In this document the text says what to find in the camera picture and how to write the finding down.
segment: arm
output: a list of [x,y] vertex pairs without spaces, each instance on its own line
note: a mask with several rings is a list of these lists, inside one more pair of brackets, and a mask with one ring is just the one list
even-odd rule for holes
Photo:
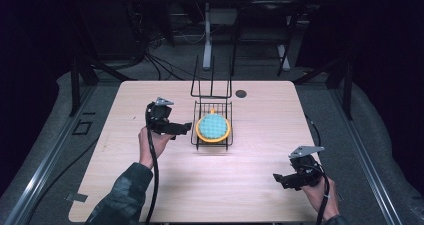
[[[152,133],[156,155],[159,157],[173,135]],[[147,140],[147,129],[138,134],[140,159],[118,177],[111,192],[104,197],[88,217],[86,224],[138,224],[152,180],[153,159]]]
[[[349,223],[347,222],[346,218],[343,215],[340,215],[339,212],[336,183],[330,178],[328,178],[328,182],[330,185],[330,192],[328,194],[329,198],[323,215],[325,225],[348,225]],[[322,199],[324,197],[324,188],[325,182],[323,177],[321,177],[320,182],[315,187],[302,187],[303,192],[305,192],[309,202],[317,212],[319,211]]]

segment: black fabric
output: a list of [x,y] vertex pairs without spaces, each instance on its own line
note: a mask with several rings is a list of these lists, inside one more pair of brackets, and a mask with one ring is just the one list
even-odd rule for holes
[[31,150],[57,98],[50,66],[0,0],[0,194]]
[[51,0],[3,0],[54,78],[71,69],[73,50],[64,35],[65,14]]
[[366,6],[323,6],[305,34],[296,66],[318,68],[347,51],[363,25],[353,81],[389,131],[395,161],[424,194],[424,0],[371,0]]

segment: black wire rack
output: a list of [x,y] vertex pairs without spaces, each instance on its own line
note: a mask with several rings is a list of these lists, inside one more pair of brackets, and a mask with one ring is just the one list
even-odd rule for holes
[[[198,58],[196,59],[196,64],[194,68],[193,73],[193,81],[191,85],[191,91],[190,95],[192,97],[198,98],[198,101],[194,102],[194,116],[193,116],[193,124],[196,126],[197,122],[203,118],[204,116],[208,115],[212,109],[215,110],[216,114],[219,114],[226,118],[230,124],[230,134],[227,138],[220,142],[205,142],[201,138],[197,136],[196,130],[192,129],[191,132],[191,143],[193,145],[196,145],[196,149],[199,149],[199,146],[222,146],[225,147],[226,150],[228,150],[228,146],[231,146],[233,144],[233,128],[232,128],[232,103],[228,101],[229,98],[231,98],[232,95],[232,85],[231,85],[231,73],[230,73],[230,66],[228,66],[228,77],[226,79],[227,87],[226,91],[223,94],[217,94],[214,91],[214,76],[215,76],[215,66],[214,61],[212,59],[211,63],[211,78],[210,80],[206,80],[204,78],[201,78],[199,76],[199,70],[198,70]],[[202,81],[203,83],[208,82],[210,85],[210,88],[205,90],[202,90]]]

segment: metal bracket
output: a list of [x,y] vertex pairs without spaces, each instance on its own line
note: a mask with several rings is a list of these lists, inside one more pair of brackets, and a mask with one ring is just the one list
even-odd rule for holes
[[299,146],[290,153],[289,158],[300,158],[321,151],[324,151],[324,147]]
[[165,98],[158,97],[156,99],[155,105],[157,106],[174,105],[174,102],[168,101]]

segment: hand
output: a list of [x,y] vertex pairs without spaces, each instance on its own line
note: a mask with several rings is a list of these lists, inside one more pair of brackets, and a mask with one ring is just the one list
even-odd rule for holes
[[[330,184],[330,192],[328,194],[329,198],[328,198],[327,206],[325,207],[325,210],[324,210],[324,215],[323,215],[324,221],[327,221],[328,219],[340,214],[338,199],[337,199],[337,192],[336,192],[336,183],[330,178],[328,178],[328,182]],[[324,188],[325,188],[324,177],[321,177],[320,182],[315,187],[311,187],[311,186],[302,187],[303,192],[305,192],[309,202],[311,203],[312,207],[317,212],[319,211],[322,199],[324,198]]]
[[[165,150],[166,144],[168,141],[174,137],[175,135],[170,134],[157,134],[152,132],[152,141],[153,145],[155,147],[156,157],[159,157],[162,152]],[[152,169],[153,167],[153,159],[152,155],[150,153],[149,148],[149,139],[147,137],[147,128],[143,127],[138,134],[138,141],[140,143],[140,161],[139,163],[143,164],[144,166]]]

